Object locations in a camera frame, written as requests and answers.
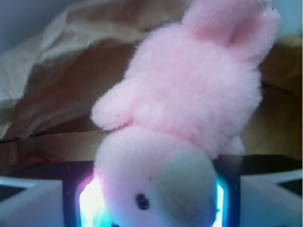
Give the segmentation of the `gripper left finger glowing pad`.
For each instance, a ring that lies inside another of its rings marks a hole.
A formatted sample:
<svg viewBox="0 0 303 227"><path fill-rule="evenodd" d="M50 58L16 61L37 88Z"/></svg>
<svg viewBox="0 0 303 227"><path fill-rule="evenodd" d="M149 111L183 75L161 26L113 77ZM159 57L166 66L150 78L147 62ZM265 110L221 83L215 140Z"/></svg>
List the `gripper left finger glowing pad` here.
<svg viewBox="0 0 303 227"><path fill-rule="evenodd" d="M93 163L24 163L0 170L2 227L109 227Z"/></svg>

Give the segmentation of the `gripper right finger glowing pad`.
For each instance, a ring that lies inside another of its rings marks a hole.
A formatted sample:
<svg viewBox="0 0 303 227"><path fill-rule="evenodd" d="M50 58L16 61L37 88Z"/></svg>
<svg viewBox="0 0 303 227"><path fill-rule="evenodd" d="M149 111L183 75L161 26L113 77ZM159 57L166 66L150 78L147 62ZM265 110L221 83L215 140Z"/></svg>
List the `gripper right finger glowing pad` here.
<svg viewBox="0 0 303 227"><path fill-rule="evenodd" d="M219 156L215 227L301 227L302 162L283 155Z"/></svg>

